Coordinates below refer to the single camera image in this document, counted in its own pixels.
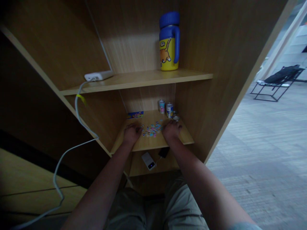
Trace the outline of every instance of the blue water bottle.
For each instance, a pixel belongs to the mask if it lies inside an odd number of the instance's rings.
[[[179,64],[179,12],[169,12],[160,18],[160,62],[161,70],[178,69]]]

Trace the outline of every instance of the khaki shorts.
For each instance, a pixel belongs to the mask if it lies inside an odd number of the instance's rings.
[[[133,189],[123,189],[115,196],[104,229],[146,229],[144,206],[140,194]],[[182,175],[166,186],[163,229],[208,229]]]

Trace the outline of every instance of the black bag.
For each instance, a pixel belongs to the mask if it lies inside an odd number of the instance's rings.
[[[264,82],[271,83],[271,84],[282,84],[287,81],[285,80],[285,78],[288,75],[295,73],[299,68],[300,68],[300,65],[293,65],[293,66],[282,68],[277,73],[265,79]]]

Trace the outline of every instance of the gray carpet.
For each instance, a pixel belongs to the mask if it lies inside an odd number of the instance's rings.
[[[253,100],[254,86],[207,166],[263,229],[307,229],[307,83],[277,103]]]

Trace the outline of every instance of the small can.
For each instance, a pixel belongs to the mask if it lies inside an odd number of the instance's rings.
[[[165,113],[165,101],[164,100],[159,100],[159,111],[160,113]]]
[[[179,116],[174,116],[174,117],[173,117],[173,120],[174,120],[174,121],[179,121],[179,120],[180,120],[180,117],[179,117]]]
[[[166,116],[167,116],[168,118],[173,118],[173,112],[174,112],[174,106],[173,106],[172,103],[169,102],[169,103],[166,105]]]

